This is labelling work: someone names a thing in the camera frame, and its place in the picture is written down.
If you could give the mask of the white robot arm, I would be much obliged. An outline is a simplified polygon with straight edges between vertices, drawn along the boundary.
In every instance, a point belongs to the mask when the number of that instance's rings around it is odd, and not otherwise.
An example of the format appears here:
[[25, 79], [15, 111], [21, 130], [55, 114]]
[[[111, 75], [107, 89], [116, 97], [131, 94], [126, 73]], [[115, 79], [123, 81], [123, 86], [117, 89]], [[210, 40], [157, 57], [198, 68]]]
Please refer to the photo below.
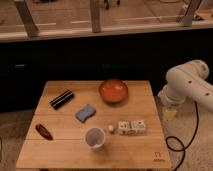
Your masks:
[[158, 92], [163, 120], [173, 119], [187, 98], [213, 113], [213, 84], [206, 81], [208, 76], [209, 67], [202, 60], [191, 60], [170, 68], [166, 72], [166, 84]]

